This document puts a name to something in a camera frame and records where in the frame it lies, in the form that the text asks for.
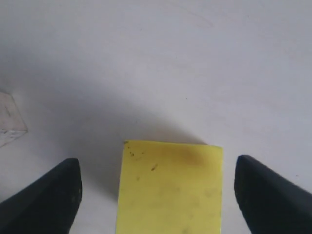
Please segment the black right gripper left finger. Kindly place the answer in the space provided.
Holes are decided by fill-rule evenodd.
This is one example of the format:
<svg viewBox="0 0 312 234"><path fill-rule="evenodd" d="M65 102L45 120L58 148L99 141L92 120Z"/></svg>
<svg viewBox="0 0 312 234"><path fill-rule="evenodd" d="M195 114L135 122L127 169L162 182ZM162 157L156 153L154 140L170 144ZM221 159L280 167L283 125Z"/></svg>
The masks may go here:
<svg viewBox="0 0 312 234"><path fill-rule="evenodd" d="M82 200L79 160L67 158L1 202L2 234L67 234Z"/></svg>

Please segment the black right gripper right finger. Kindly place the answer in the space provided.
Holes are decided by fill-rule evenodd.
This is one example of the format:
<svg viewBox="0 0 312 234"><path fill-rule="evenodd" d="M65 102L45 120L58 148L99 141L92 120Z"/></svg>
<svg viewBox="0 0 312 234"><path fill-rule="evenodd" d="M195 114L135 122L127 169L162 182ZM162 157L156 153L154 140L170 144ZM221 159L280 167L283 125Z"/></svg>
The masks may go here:
<svg viewBox="0 0 312 234"><path fill-rule="evenodd" d="M312 195L249 155L237 158L234 193L251 233L312 232Z"/></svg>

